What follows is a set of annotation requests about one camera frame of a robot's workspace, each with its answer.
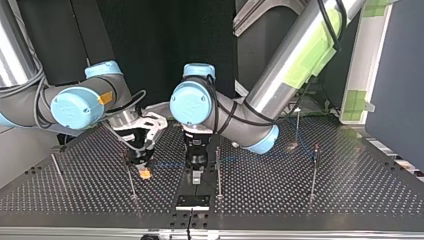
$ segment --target light blue joint cap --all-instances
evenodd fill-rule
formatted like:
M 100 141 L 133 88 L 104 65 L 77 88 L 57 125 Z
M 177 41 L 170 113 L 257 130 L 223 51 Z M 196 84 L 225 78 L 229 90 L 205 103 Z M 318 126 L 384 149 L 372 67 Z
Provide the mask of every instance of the light blue joint cap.
M 200 124 L 211 114 L 212 99 L 200 83 L 185 81 L 175 88 L 170 108 L 178 122 L 188 125 Z
M 1 113 L 0 113 L 0 126 L 5 126 L 5 127 L 20 127 L 19 125 L 14 124 L 13 122 L 9 121 L 9 119 L 7 119 Z
M 107 61 L 95 64 L 85 69 L 85 77 L 91 78 L 107 74 L 122 74 L 118 64 L 115 61 Z
M 278 126 L 274 125 L 272 126 L 271 131 L 269 131 L 268 135 L 264 137 L 261 141 L 256 143 L 253 146 L 246 147 L 245 149 L 257 153 L 257 154 L 264 154 L 271 150 L 271 148 L 274 146 L 275 140 L 277 140 L 279 134 Z
M 206 63 L 189 63 L 184 66 L 183 77 L 190 75 L 207 76 L 211 75 L 215 80 L 215 67 Z
M 105 111 L 99 98 L 99 94 L 89 88 L 70 87 L 53 98 L 51 112 L 60 125 L 84 129 L 99 120 Z

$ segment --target small orange object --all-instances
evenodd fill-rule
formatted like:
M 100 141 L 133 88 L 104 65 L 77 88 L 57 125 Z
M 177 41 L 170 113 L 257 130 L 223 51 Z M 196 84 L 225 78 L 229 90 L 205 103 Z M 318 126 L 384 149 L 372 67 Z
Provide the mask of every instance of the small orange object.
M 143 180 L 146 180 L 152 177 L 152 173 L 150 172 L 150 169 L 148 168 L 140 169 L 138 170 L 138 173 L 140 174 L 140 177 Z

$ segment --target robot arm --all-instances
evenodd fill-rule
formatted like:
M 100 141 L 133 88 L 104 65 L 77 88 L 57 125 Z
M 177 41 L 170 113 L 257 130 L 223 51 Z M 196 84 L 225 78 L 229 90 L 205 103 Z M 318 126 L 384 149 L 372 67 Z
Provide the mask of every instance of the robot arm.
M 342 27 L 335 0 L 322 1 L 336 32 Z M 365 0 L 345 0 L 348 20 Z M 279 135 L 273 122 L 311 76 L 317 76 L 335 54 L 333 40 L 318 1 L 310 1 L 286 35 L 259 81 L 238 104 L 210 88 L 215 70 L 207 64 L 188 64 L 186 76 L 170 100 L 175 119 L 187 125 L 202 124 L 249 151 L 269 151 Z

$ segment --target black wall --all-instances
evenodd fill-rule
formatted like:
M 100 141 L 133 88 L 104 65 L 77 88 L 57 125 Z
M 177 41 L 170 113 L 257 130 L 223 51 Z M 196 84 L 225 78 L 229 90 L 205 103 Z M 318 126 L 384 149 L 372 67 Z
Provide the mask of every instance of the black wall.
M 217 89 L 234 95 L 237 69 L 228 0 L 18 0 L 49 82 L 81 81 L 90 64 L 115 59 L 142 106 L 168 101 L 190 62 L 215 65 Z

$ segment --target perforated metal table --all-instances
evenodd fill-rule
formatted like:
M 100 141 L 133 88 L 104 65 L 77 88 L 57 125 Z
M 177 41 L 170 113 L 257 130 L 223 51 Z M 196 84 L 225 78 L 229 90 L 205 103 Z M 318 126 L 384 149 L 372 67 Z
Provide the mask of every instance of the perforated metal table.
M 74 235 L 97 229 L 101 236 L 138 239 L 145 232 L 184 237 L 187 228 L 193 236 L 221 239 L 424 238 L 424 184 L 336 119 L 303 118 L 297 145 L 294 123 L 281 120 L 280 137 L 264 155 L 234 148 L 223 138 L 215 141 L 222 150 L 221 200 L 212 169 L 199 187 L 188 184 L 181 129 L 169 125 L 156 147 L 153 177 L 143 181 L 131 172 L 136 200 L 122 163 L 123 145 L 99 127 L 56 155 L 63 178 L 49 158 L 0 190 L 0 239 L 16 231 L 41 236 L 63 230 L 68 236 L 69 228 L 80 229 Z M 322 161 L 311 199 L 316 143 Z M 176 211 L 181 194 L 210 195 L 210 210 Z

